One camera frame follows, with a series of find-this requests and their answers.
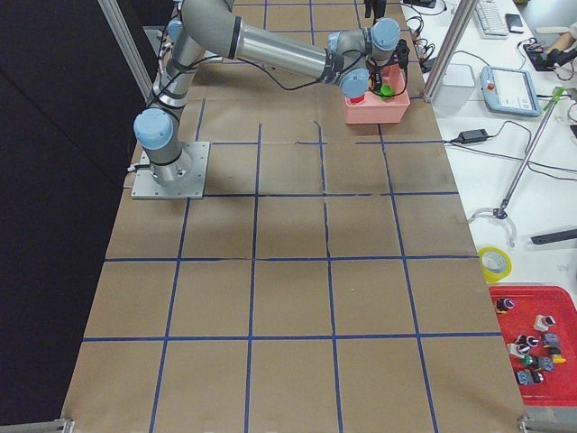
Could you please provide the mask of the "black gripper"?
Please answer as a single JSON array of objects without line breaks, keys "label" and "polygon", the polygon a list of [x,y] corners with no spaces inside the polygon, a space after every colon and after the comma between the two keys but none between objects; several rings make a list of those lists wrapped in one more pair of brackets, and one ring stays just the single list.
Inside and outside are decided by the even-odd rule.
[{"label": "black gripper", "polygon": [[409,62],[409,47],[407,41],[400,39],[398,41],[397,47],[394,50],[394,54],[391,57],[390,63],[396,64],[400,69],[407,70]]}]

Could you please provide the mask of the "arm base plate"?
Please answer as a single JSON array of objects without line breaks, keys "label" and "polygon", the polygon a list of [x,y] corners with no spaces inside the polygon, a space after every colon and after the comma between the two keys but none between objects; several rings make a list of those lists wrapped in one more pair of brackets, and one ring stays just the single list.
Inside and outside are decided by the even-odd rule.
[{"label": "arm base plate", "polygon": [[142,151],[132,187],[134,199],[202,199],[210,142],[179,142],[181,154],[170,165],[152,164]]}]

